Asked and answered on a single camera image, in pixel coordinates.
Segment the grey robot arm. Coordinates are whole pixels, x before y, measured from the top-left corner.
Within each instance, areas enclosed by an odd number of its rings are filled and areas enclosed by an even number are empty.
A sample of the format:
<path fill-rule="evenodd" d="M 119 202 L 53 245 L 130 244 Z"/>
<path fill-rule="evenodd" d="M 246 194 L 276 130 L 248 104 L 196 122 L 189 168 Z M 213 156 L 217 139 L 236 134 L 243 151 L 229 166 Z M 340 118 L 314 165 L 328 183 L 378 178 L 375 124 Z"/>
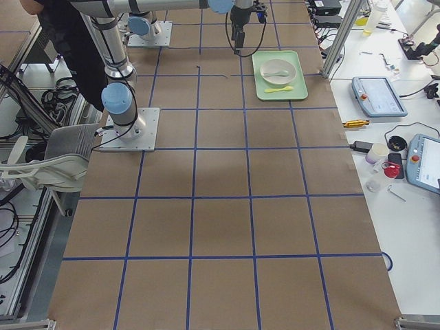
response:
<path fill-rule="evenodd" d="M 244 27 L 250 21 L 251 13 L 256 12 L 258 1 L 251 0 L 146 0 L 146 1 L 104 1 L 104 12 L 108 17 L 120 13 L 136 13 L 164 10 L 211 9 L 216 14 L 229 14 L 231 23 L 231 40 L 234 49 L 241 50 L 245 41 Z"/>
<path fill-rule="evenodd" d="M 104 109 L 109 113 L 102 129 L 99 151 L 153 151 L 155 148 L 158 108 L 139 108 L 135 97 L 137 73 L 129 61 L 118 27 L 120 14 L 132 14 L 140 23 L 136 32 L 148 34 L 149 20 L 137 1 L 72 1 L 95 43 L 109 84 L 101 92 Z"/>

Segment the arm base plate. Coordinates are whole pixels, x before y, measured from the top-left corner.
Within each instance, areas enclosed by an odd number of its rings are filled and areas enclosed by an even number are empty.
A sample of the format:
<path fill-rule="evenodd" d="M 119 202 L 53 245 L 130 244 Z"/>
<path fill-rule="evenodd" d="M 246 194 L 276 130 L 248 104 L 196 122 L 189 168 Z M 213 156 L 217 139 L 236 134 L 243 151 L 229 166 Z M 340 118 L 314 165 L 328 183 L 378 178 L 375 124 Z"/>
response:
<path fill-rule="evenodd" d="M 171 42 L 171 21 L 150 23 L 145 19 L 131 17 L 128 22 L 130 35 L 127 46 L 131 48 L 168 47 Z"/>

